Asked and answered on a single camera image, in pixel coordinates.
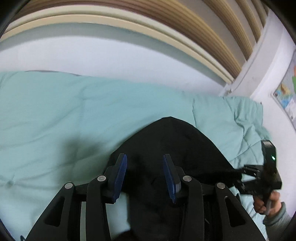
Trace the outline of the person right hand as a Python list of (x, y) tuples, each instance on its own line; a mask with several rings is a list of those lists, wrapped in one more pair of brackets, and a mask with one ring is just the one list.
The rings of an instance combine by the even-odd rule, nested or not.
[(275, 217), (282, 207), (280, 193), (273, 191), (266, 204), (260, 197), (253, 196), (253, 206), (257, 213), (265, 215), (268, 218)]

